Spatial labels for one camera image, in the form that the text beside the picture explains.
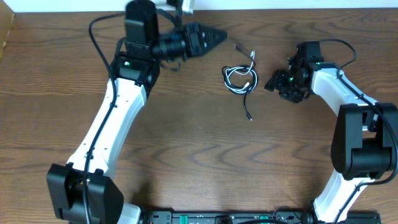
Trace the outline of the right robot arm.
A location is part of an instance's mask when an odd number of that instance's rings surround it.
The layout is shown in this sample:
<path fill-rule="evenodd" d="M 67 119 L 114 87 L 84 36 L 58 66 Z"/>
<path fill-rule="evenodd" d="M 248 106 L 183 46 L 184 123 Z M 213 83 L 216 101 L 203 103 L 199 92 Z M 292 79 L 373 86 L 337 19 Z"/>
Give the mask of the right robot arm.
<path fill-rule="evenodd" d="M 366 187 L 384 185 L 397 175 L 397 107 L 360 91 L 342 66 L 324 60 L 321 44 L 298 44 L 289 69 L 276 70 L 264 87 L 293 103 L 317 95 L 337 117 L 330 149 L 333 172 L 300 221 L 380 223 L 378 213 L 350 208 Z"/>

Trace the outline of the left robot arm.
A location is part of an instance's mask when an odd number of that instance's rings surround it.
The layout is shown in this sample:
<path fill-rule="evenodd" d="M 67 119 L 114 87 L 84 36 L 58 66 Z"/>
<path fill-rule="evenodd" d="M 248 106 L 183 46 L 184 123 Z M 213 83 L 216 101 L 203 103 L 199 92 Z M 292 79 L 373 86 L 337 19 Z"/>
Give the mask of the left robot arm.
<path fill-rule="evenodd" d="M 47 186 L 55 216 L 69 223 L 141 223 L 142 210 L 127 203 L 114 183 L 126 136 L 165 62 L 201 57 L 228 37 L 198 22 L 183 23 L 188 1 L 171 1 L 175 14 L 152 1 L 134 0 L 122 13 L 126 35 L 106 62 L 104 100 L 85 138 L 65 165 L 53 164 Z"/>

